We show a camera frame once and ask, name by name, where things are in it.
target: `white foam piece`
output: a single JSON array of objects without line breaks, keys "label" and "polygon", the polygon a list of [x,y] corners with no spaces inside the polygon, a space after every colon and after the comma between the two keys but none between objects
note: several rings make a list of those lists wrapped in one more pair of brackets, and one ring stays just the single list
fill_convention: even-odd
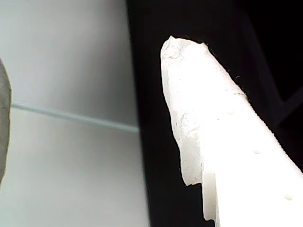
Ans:
[{"label": "white foam piece", "polygon": [[216,226],[303,226],[303,174],[205,44],[170,37],[163,93],[186,185]]}]

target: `white wall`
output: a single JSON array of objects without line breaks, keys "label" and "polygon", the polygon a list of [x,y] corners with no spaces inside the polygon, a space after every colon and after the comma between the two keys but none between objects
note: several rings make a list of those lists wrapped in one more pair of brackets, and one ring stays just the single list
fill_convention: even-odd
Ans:
[{"label": "white wall", "polygon": [[123,0],[0,0],[13,102],[136,126]]},{"label": "white wall", "polygon": [[138,133],[12,109],[1,227],[147,227]]}]

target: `dark background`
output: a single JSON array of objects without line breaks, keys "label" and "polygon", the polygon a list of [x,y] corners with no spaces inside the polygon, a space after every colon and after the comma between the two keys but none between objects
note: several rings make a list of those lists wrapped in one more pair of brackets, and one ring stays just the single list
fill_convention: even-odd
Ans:
[{"label": "dark background", "polygon": [[[243,35],[243,12],[253,24],[281,98],[286,100],[303,86],[298,72],[302,39],[299,5],[265,2],[127,0],[151,227],[214,226],[203,218],[201,186],[186,187],[180,173],[179,150],[162,94],[163,43],[170,35],[206,43],[265,118],[266,98],[250,51],[252,43]],[[268,123],[301,170],[302,116],[303,105],[278,126]]]}]

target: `gray object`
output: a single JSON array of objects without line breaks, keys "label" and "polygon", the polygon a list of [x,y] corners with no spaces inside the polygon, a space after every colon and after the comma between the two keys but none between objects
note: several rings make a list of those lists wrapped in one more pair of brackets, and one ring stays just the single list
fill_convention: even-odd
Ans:
[{"label": "gray object", "polygon": [[11,88],[6,70],[0,59],[0,186],[5,173],[9,145]]}]

